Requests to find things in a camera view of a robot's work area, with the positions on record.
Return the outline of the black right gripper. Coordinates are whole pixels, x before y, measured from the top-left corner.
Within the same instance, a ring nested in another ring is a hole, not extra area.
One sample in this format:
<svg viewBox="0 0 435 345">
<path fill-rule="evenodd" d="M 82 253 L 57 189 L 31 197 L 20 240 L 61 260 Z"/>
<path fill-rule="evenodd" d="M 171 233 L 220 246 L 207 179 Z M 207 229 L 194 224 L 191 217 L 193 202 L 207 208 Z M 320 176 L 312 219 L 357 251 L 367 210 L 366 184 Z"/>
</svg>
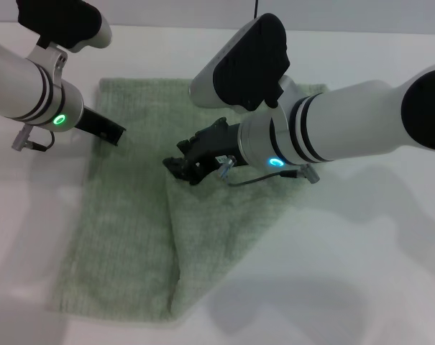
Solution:
<svg viewBox="0 0 435 345">
<path fill-rule="evenodd" d="M 239 124 L 228 125 L 226 117 L 216 120 L 211 126 L 196 132 L 191 138 L 177 143 L 182 153 L 197 149 L 198 156 L 167 157 L 162 164 L 170 174 L 190 185 L 198 185 L 201 179 L 218 170 L 220 156 L 232 156 L 236 159 L 235 166 L 242 166 L 242 154 L 238 144 Z"/>
</svg>

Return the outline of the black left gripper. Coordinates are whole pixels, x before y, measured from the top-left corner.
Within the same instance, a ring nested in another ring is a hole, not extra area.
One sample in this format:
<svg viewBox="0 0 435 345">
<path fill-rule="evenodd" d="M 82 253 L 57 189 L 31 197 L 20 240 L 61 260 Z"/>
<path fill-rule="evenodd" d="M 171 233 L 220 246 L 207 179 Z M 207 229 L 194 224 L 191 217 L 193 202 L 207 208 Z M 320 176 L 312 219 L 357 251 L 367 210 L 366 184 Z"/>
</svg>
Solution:
<svg viewBox="0 0 435 345">
<path fill-rule="evenodd" d="M 81 117 L 76 124 L 76 129 L 80 129 L 95 137 L 103 139 L 105 142 L 117 146 L 126 129 L 111 120 L 104 120 L 104 117 L 92 109 L 84 109 Z"/>
</svg>

